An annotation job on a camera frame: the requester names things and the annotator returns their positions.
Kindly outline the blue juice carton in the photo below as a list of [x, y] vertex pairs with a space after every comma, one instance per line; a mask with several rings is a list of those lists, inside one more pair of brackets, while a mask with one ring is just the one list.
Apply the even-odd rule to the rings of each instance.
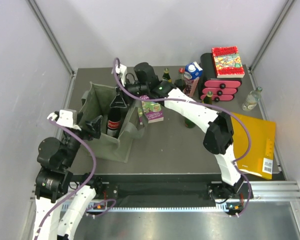
[[185, 95], [187, 95], [188, 97], [194, 96], [197, 84], [202, 74], [203, 69], [196, 61], [185, 66], [185, 71], [183, 74], [185, 81], [185, 88], [183, 90], [183, 93]]

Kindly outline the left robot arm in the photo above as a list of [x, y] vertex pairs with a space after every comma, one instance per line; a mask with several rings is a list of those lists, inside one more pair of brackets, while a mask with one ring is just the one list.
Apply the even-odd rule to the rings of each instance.
[[72, 240], [91, 200], [103, 194], [102, 180], [92, 172], [84, 175], [73, 192], [68, 192], [73, 177], [68, 169], [80, 146], [84, 146], [95, 161], [96, 156], [85, 141], [101, 136], [101, 115], [85, 121], [82, 126], [77, 124], [77, 116], [76, 111], [60, 110], [47, 117], [63, 130], [66, 142], [48, 137], [38, 146], [37, 162], [41, 169], [35, 180], [34, 240]]

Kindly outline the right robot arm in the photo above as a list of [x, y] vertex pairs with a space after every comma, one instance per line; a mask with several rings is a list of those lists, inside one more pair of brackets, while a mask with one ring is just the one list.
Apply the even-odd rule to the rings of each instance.
[[189, 119], [205, 134], [203, 146], [214, 155], [221, 171], [221, 183], [209, 187], [213, 200], [229, 200], [242, 191], [245, 181], [234, 153], [234, 130], [229, 111], [218, 106], [199, 103], [168, 81], [160, 81], [153, 67], [141, 62], [134, 68], [136, 80], [127, 81], [127, 68], [118, 58], [113, 61], [112, 74], [120, 91], [131, 99], [159, 103]]

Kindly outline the green canvas bag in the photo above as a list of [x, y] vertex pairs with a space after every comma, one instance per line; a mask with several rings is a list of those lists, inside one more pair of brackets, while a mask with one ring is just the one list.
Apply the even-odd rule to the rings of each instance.
[[100, 123], [100, 138], [93, 138], [87, 144], [93, 150], [96, 157], [126, 163], [130, 156], [132, 143], [141, 139], [145, 133], [147, 125], [141, 125], [138, 110], [141, 108], [139, 100], [133, 100], [127, 108], [121, 108], [121, 120], [119, 132], [116, 136], [107, 134], [107, 120], [111, 103], [117, 96], [113, 86], [90, 83], [90, 89], [86, 91], [82, 98], [82, 113], [78, 125], [83, 130], [89, 130], [86, 122], [93, 121], [102, 116]]

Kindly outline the cola bottle red cap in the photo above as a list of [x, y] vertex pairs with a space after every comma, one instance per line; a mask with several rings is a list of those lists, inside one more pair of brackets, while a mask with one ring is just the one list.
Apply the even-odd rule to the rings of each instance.
[[116, 138], [120, 131], [121, 126], [121, 110], [120, 108], [113, 107], [110, 109], [107, 122], [106, 122], [106, 134]]
[[178, 70], [178, 78], [174, 81], [174, 85], [183, 91], [186, 87], [185, 78], [184, 78], [185, 69], [179, 68]]

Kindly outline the clear green-cap bottle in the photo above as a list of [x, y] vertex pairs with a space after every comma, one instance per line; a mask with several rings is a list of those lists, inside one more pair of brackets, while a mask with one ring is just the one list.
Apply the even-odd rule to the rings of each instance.
[[260, 86], [258, 86], [255, 90], [252, 90], [245, 98], [242, 104], [242, 109], [247, 112], [253, 110], [260, 101], [262, 91], [263, 88]]

